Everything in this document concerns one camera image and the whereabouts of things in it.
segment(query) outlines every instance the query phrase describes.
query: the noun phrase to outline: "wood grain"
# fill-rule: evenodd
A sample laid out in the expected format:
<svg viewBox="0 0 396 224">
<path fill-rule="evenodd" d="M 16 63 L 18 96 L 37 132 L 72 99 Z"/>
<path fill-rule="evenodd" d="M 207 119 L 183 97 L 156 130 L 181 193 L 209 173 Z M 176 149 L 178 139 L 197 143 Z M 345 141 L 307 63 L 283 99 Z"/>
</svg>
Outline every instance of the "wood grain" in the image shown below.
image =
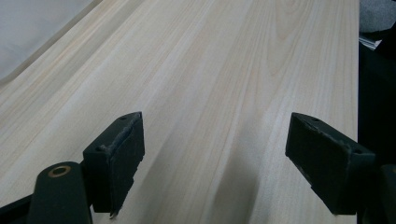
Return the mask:
<svg viewBox="0 0 396 224">
<path fill-rule="evenodd" d="M 356 139 L 357 0 L 104 0 L 0 90 L 0 205 L 143 111 L 146 157 L 94 223 L 355 223 L 285 156 L 292 111 Z"/>
</svg>

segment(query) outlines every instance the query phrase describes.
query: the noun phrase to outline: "round metal hole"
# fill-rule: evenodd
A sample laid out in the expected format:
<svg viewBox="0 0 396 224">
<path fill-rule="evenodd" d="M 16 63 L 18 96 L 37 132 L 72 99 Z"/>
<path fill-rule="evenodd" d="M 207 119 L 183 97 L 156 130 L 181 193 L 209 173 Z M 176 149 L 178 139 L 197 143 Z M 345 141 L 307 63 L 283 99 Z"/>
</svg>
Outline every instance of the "round metal hole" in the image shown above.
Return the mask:
<svg viewBox="0 0 396 224">
<path fill-rule="evenodd" d="M 70 166 L 57 166 L 49 171 L 49 177 L 56 178 L 66 175 L 72 168 Z"/>
</svg>

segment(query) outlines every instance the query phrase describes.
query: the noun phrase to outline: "wooden board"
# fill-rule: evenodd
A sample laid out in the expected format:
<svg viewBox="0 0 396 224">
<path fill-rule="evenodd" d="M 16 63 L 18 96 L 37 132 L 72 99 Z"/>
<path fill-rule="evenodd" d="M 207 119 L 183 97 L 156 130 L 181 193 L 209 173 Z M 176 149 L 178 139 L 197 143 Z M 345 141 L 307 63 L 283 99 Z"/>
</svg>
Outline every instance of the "wooden board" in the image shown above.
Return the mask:
<svg viewBox="0 0 396 224">
<path fill-rule="evenodd" d="M 290 113 L 357 135 L 357 0 L 104 0 L 0 90 L 0 205 L 143 111 L 146 157 L 94 223 L 355 223 L 285 156 Z"/>
</svg>

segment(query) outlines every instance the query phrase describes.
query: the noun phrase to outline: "clamp jaw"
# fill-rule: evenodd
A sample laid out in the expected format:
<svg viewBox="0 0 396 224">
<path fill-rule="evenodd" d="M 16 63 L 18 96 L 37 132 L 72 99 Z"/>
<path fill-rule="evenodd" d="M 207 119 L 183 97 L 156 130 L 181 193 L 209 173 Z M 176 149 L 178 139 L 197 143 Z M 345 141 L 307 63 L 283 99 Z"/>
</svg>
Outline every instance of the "clamp jaw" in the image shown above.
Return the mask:
<svg viewBox="0 0 396 224">
<path fill-rule="evenodd" d="M 286 156 L 335 215 L 396 223 L 396 158 L 382 160 L 325 122 L 292 113 Z"/>
<path fill-rule="evenodd" d="M 0 208 L 1 223 L 92 223 L 94 212 L 120 211 L 145 155 L 142 113 L 116 119 L 83 152 L 84 160 L 54 164 L 35 192 Z"/>
</svg>

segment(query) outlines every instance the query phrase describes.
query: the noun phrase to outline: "white surface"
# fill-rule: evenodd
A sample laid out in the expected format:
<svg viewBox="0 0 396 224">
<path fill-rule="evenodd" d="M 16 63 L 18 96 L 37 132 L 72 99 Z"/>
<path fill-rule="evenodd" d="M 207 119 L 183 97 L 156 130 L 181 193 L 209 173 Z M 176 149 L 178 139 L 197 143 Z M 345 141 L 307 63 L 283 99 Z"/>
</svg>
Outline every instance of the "white surface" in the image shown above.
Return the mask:
<svg viewBox="0 0 396 224">
<path fill-rule="evenodd" d="M 0 0 L 0 79 L 8 76 L 92 0 Z"/>
</svg>

